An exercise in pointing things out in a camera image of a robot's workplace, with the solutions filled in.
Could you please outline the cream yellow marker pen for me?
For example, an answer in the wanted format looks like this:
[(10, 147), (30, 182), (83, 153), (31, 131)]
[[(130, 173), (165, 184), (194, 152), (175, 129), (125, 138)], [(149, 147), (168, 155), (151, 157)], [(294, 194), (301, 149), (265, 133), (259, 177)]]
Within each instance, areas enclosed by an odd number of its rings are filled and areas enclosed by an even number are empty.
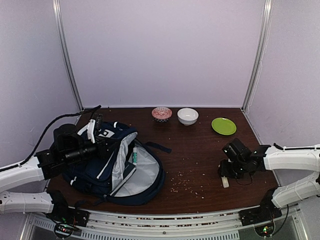
[(222, 177), (221, 177), (221, 182), (222, 182), (223, 188), (228, 188), (228, 187), (230, 186), (230, 185), (229, 185), (228, 178), (225, 177), (225, 176), (222, 176)]

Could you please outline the white green glue stick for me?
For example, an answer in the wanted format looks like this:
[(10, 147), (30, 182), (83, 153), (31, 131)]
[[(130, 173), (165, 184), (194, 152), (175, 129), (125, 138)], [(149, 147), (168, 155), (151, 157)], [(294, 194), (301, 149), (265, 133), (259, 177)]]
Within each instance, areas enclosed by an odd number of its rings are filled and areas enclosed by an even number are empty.
[(138, 148), (134, 147), (132, 152), (132, 164), (137, 166), (138, 163)]

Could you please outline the blue Humor book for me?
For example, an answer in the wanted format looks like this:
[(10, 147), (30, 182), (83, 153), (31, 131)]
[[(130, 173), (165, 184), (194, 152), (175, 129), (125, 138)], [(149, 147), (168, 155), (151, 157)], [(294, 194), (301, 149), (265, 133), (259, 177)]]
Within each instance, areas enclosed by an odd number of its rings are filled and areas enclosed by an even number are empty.
[(134, 165), (133, 163), (126, 161), (125, 164), (125, 169), (123, 172), (123, 180), (121, 182), (121, 184), (125, 184), (130, 178), (131, 176), (135, 173), (136, 171), (136, 165)]

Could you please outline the navy blue backpack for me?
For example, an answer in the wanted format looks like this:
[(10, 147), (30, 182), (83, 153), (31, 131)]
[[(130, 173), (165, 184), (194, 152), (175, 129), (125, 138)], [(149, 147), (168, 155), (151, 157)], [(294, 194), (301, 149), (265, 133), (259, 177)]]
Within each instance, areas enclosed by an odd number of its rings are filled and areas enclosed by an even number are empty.
[[(110, 202), (122, 206), (140, 206), (160, 192), (166, 173), (152, 149), (171, 153), (170, 148), (151, 141), (139, 141), (134, 127), (118, 121), (103, 122), (94, 135), (116, 141), (109, 158), (93, 158), (72, 164), (62, 173), (65, 182), (83, 194), (97, 197), (97, 205)], [(136, 171), (125, 184), (121, 184), (125, 162), (133, 163), (134, 147), (137, 147)]]

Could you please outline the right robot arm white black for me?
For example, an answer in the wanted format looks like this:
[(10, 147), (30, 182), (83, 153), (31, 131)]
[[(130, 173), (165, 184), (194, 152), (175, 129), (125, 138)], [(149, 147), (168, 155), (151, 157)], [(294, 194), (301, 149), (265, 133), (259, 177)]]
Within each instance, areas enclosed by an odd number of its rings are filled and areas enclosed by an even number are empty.
[(259, 145), (251, 151), (238, 138), (222, 149), (227, 159), (220, 162), (218, 174), (226, 187), (228, 178), (241, 179), (245, 174), (274, 170), (307, 170), (312, 174), (285, 186), (267, 191), (256, 210), (259, 220), (268, 220), (276, 209), (320, 195), (320, 146), (282, 147)]

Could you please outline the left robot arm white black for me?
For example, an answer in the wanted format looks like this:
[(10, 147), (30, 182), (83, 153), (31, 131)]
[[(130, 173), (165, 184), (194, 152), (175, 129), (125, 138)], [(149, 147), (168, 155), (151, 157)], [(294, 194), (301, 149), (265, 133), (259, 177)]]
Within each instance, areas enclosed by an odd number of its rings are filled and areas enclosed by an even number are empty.
[(65, 172), (70, 165), (93, 158), (106, 159), (111, 143), (99, 140), (85, 141), (71, 147), (38, 152), (22, 162), (14, 163), (0, 170), (0, 212), (53, 214), (61, 222), (72, 218), (72, 211), (59, 191), (41, 193), (10, 192), (11, 189), (32, 182), (52, 179)]

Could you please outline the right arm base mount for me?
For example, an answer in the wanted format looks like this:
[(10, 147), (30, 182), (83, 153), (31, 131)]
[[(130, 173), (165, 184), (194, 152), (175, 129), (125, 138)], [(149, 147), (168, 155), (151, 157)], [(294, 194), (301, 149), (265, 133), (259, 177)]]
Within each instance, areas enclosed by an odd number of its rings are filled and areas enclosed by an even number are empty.
[(239, 211), (242, 226), (253, 225), (255, 233), (263, 238), (271, 237), (276, 232), (275, 219), (282, 216), (278, 208), (258, 206)]

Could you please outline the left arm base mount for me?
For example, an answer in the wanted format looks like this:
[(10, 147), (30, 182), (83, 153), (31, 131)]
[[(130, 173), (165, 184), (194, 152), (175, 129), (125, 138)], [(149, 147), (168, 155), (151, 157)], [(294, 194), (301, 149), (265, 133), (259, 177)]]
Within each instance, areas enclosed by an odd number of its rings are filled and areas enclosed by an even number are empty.
[(58, 239), (69, 238), (72, 234), (81, 231), (80, 227), (86, 227), (90, 213), (77, 208), (54, 208), (45, 216), (54, 223), (53, 233)]

